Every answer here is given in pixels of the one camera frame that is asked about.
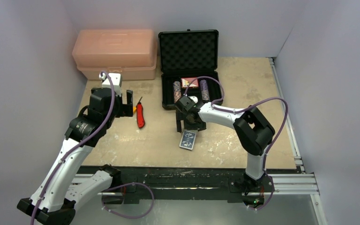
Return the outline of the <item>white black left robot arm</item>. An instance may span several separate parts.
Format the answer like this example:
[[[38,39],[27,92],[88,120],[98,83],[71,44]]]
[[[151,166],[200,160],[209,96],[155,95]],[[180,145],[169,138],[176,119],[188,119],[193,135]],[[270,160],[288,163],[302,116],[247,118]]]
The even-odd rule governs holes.
[[[73,119],[65,133],[60,152],[48,175],[37,191],[19,201],[17,208],[31,217],[30,224],[68,225],[76,212],[99,192],[117,191],[121,172],[103,165],[82,184],[71,187],[85,158],[111,127],[113,120],[133,115],[133,92],[122,94],[111,88],[93,88],[90,101]]]

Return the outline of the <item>black poker set case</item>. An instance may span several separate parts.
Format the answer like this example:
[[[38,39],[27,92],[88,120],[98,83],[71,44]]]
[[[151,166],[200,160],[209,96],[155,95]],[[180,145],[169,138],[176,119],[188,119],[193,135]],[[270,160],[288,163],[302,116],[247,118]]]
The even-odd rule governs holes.
[[[217,83],[218,30],[166,31],[158,34],[162,81],[162,107],[174,110],[173,83],[207,76],[210,101],[223,103]]]

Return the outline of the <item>purple poker chip stack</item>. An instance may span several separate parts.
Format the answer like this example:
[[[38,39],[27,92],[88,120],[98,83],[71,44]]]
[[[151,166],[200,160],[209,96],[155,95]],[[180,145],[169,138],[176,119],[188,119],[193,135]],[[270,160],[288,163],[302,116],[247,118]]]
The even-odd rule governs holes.
[[[202,100],[205,102],[209,102],[210,101],[210,94],[209,94],[209,88],[208,88],[208,84],[206,80],[201,80],[200,81],[200,86],[201,86],[201,96],[202,96]]]

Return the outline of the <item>blue playing card deck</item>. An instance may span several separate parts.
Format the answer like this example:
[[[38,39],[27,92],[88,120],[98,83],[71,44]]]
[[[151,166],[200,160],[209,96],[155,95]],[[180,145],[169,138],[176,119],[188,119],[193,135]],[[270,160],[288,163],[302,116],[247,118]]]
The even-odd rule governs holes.
[[[196,136],[196,130],[184,130],[180,139],[179,147],[185,150],[193,150]]]

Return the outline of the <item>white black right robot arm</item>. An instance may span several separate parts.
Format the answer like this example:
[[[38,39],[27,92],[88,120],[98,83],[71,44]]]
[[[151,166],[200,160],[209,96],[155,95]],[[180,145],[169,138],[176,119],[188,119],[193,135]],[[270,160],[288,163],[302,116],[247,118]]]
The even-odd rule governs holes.
[[[264,154],[272,143],[275,129],[258,108],[223,107],[211,102],[195,102],[187,96],[180,97],[175,107],[177,131],[183,133],[182,147],[192,149],[197,132],[205,130],[207,123],[234,129],[247,152],[244,184],[251,191],[262,186]]]

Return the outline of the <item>red playing card deck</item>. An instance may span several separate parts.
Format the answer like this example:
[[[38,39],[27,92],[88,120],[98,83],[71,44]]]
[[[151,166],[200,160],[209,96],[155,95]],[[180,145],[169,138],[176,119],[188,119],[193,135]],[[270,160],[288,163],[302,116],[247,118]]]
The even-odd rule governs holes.
[[[182,89],[196,89],[199,88],[199,82],[196,77],[181,78],[180,80]]]

